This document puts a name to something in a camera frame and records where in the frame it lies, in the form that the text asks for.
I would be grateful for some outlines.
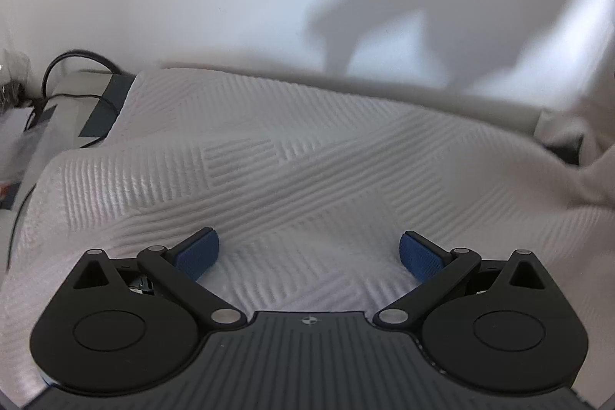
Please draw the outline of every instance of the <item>textured white fabric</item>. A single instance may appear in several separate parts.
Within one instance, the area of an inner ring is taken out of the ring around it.
[[[104,144],[33,194],[0,292],[0,387],[43,388],[36,319],[85,249],[131,257],[217,229],[200,282],[251,314],[374,311],[416,285],[399,238],[506,259],[536,251],[585,323],[577,389],[615,390],[615,151],[576,169],[530,138],[379,99],[204,70],[140,74]]]

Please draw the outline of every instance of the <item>thin black wire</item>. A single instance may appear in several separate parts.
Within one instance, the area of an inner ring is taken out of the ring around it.
[[[100,101],[102,101],[103,103],[105,103],[111,110],[113,110],[113,112],[115,113],[116,118],[118,118],[119,116],[119,110],[118,108],[107,98],[105,98],[104,96],[100,96],[100,95],[71,95],[70,93],[58,93],[57,95],[51,95],[48,98],[45,98],[42,101],[42,106],[45,106],[45,104],[48,103],[48,101],[52,100],[53,98],[96,98]],[[34,122],[30,127],[28,127],[28,123],[30,122],[30,119],[32,118],[32,113],[30,113],[30,116],[28,118],[28,121],[26,122],[26,129],[28,130],[29,128],[32,128],[36,125],[36,122]],[[93,141],[90,141],[89,143],[86,143],[82,146],[79,147],[79,149],[82,148],[89,148],[90,146],[94,146],[98,143],[100,143],[102,140],[104,140],[107,137],[107,135],[105,134],[104,136],[101,136],[100,138],[96,138]],[[19,223],[19,218],[21,217],[21,214],[23,212],[24,207],[26,207],[26,202],[28,201],[28,199],[30,198],[30,196],[32,195],[32,193],[34,192],[36,188],[36,184],[30,189],[30,191],[28,191],[28,193],[26,193],[26,196],[23,198],[21,204],[19,205],[19,209],[17,209],[17,217],[15,218],[15,221],[13,223],[13,228],[11,228],[10,231],[10,238],[8,240],[8,257],[6,260],[6,271],[8,272],[8,269],[10,268],[10,257],[12,255],[13,252],[13,244],[15,242],[15,234],[17,232],[17,224]]]
[[[43,99],[47,98],[47,81],[49,80],[49,74],[51,73],[53,68],[58,63],[60,63],[60,61],[65,60],[67,58],[91,59],[92,61],[95,61],[96,63],[100,63],[101,65],[103,65],[103,67],[105,67],[111,73],[117,73],[120,75],[123,73],[120,67],[118,67],[113,61],[105,58],[104,56],[99,55],[98,53],[94,53],[93,51],[86,51],[86,50],[70,50],[54,58],[53,61],[47,67],[47,70],[45,70],[45,74],[42,77],[42,83],[41,83],[41,96],[43,97]]]

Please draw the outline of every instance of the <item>silver screw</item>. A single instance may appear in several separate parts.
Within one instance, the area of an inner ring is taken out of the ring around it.
[[[216,323],[228,325],[239,321],[241,319],[241,313],[239,313],[236,309],[216,309],[216,311],[211,314],[211,319]]]
[[[389,323],[390,325],[397,325],[408,320],[408,314],[404,310],[395,308],[380,311],[378,316],[380,317],[380,320],[385,323]]]

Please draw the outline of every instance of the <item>blue textured pad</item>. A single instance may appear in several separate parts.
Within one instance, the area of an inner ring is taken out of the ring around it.
[[[399,259],[421,283],[444,268],[444,261],[438,255],[406,234],[403,234],[399,241]]]
[[[218,259],[218,234],[211,230],[175,257],[173,266],[197,281]]]

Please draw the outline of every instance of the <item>crosshair logo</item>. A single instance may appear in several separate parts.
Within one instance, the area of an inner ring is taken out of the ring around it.
[[[314,324],[314,323],[318,323],[320,320],[318,318],[314,318],[314,317],[305,317],[305,318],[301,318],[301,323],[304,323],[305,325],[309,325],[310,327]]]

